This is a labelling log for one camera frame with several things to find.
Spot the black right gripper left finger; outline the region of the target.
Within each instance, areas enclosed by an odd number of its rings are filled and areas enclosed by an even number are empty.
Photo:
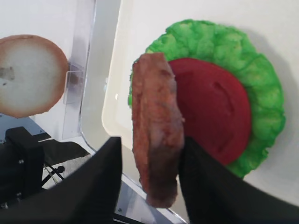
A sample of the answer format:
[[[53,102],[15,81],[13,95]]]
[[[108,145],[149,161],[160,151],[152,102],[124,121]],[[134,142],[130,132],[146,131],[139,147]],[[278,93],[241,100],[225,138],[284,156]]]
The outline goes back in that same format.
[[[121,138],[111,137],[58,185],[0,213],[2,224],[112,224],[121,188]]]

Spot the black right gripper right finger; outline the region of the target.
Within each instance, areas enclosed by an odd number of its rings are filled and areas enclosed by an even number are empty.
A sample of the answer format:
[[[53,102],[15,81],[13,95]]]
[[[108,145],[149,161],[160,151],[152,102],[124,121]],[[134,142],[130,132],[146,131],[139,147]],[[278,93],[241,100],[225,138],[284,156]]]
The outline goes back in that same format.
[[[185,138],[179,182],[192,224],[297,224],[298,207],[232,174],[195,140]]]

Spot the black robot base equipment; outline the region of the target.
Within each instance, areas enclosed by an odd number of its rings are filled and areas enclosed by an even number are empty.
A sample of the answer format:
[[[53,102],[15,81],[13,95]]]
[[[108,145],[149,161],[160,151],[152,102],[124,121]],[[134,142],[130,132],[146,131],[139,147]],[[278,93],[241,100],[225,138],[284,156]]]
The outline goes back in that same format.
[[[53,180],[63,180],[64,162],[89,153],[75,142],[59,142],[47,133],[32,135],[24,127],[7,129],[0,142],[0,207],[44,191]]]

